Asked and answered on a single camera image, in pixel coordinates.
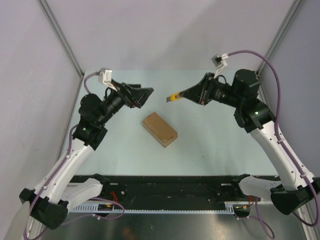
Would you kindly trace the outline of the yellow utility knife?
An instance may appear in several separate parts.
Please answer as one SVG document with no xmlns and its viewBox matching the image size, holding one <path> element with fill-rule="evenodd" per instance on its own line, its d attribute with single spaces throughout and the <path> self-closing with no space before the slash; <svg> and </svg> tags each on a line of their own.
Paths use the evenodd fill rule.
<svg viewBox="0 0 320 240">
<path fill-rule="evenodd" d="M 176 92 L 166 98 L 166 103 L 174 102 L 174 101 L 180 100 L 182 98 L 183 98 L 182 92 Z"/>
</svg>

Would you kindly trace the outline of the brown cardboard express box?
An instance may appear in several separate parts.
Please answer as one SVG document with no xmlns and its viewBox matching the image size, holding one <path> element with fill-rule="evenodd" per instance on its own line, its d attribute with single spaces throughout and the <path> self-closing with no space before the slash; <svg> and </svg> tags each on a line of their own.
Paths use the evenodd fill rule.
<svg viewBox="0 0 320 240">
<path fill-rule="evenodd" d="M 164 148 L 178 138 L 178 132 L 156 112 L 146 117 L 142 125 Z"/>
</svg>

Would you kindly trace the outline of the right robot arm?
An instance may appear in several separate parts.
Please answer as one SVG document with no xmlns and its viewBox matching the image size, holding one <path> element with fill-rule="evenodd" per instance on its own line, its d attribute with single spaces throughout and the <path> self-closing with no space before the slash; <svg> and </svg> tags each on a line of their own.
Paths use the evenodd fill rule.
<svg viewBox="0 0 320 240">
<path fill-rule="evenodd" d="M 242 174 L 232 181 L 231 196 L 237 201 L 248 195 L 269 200 L 282 214 L 290 215 L 311 201 L 314 195 L 282 146 L 285 138 L 275 132 L 274 114 L 258 99 L 259 86 L 258 76 L 252 70 L 237 70 L 232 84 L 222 83 L 214 73 L 208 72 L 199 83 L 183 90 L 180 96 L 202 106 L 217 101 L 235 108 L 236 123 L 261 146 L 279 180 Z"/>
</svg>

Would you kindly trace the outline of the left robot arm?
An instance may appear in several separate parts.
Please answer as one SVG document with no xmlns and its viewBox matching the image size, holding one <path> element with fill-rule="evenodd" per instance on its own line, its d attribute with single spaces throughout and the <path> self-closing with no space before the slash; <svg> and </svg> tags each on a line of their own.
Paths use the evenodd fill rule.
<svg viewBox="0 0 320 240">
<path fill-rule="evenodd" d="M 68 213 L 82 203 L 98 198 L 105 200 L 111 188 L 95 176 L 75 187 L 69 182 L 83 162 L 98 148 L 107 134 L 105 124 L 124 106 L 142 108 L 152 87 L 111 82 L 111 92 L 103 99 L 86 94 L 80 101 L 79 123 L 70 130 L 68 148 L 51 171 L 33 189 L 23 189 L 22 203 L 30 203 L 30 216 L 51 230 L 63 224 Z"/>
</svg>

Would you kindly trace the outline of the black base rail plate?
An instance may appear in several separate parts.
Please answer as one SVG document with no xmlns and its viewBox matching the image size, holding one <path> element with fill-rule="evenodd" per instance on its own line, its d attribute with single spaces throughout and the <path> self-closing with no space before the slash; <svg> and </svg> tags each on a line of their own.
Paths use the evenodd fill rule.
<svg viewBox="0 0 320 240">
<path fill-rule="evenodd" d="M 91 175 L 103 185 L 99 197 L 125 207 L 209 210 L 225 202 L 245 202 L 248 197 L 237 189 L 237 175 L 211 176 L 124 176 Z"/>
</svg>

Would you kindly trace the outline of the left aluminium frame post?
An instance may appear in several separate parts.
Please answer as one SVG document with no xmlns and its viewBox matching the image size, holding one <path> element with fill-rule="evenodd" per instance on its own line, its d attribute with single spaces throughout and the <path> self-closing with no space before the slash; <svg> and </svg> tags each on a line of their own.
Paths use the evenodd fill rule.
<svg viewBox="0 0 320 240">
<path fill-rule="evenodd" d="M 63 51 L 65 52 L 68 60 L 70 61 L 73 69 L 76 71 L 77 75 L 82 79 L 84 76 L 84 71 L 82 70 L 60 24 L 55 17 L 54 12 L 52 11 L 47 0 L 37 0 L 39 7 L 41 8 L 44 16 L 46 17 L 50 27 L 52 28 L 55 36 L 57 37 Z"/>
</svg>

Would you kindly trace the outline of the aluminium frame post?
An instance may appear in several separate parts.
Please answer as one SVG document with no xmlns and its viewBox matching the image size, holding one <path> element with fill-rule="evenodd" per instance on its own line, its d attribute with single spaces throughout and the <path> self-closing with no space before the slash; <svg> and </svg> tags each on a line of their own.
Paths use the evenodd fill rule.
<svg viewBox="0 0 320 240">
<path fill-rule="evenodd" d="M 37 0 L 39 7 L 41 8 L 44 16 L 46 17 L 50 27 L 52 28 L 55 36 L 57 37 L 63 51 L 65 52 L 68 60 L 70 61 L 73 69 L 76 71 L 77 75 L 82 79 L 84 76 L 84 71 L 82 70 L 60 24 L 55 17 L 54 12 L 52 11 L 47 0 Z"/>
<path fill-rule="evenodd" d="M 283 41 L 286 33 L 290 29 L 293 21 L 297 17 L 300 9 L 302 8 L 303 4 L 305 3 L 304 0 L 294 0 L 287 11 L 283 21 L 281 22 L 267 52 L 265 54 L 265 58 L 267 60 L 271 60 L 273 55 L 276 53 L 277 49 L 279 48 L 281 42 Z"/>
</svg>

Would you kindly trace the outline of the right aluminium frame post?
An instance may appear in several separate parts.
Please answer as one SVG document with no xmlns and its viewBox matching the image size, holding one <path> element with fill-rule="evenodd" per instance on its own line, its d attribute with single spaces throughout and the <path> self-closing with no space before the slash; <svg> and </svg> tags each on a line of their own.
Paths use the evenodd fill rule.
<svg viewBox="0 0 320 240">
<path fill-rule="evenodd" d="M 281 22 L 267 52 L 265 54 L 265 58 L 267 60 L 271 60 L 273 55 L 276 53 L 277 49 L 279 48 L 281 42 L 283 41 L 286 33 L 290 29 L 293 21 L 297 17 L 300 9 L 302 8 L 303 4 L 305 3 L 304 0 L 294 0 L 287 11 L 283 21 Z"/>
</svg>

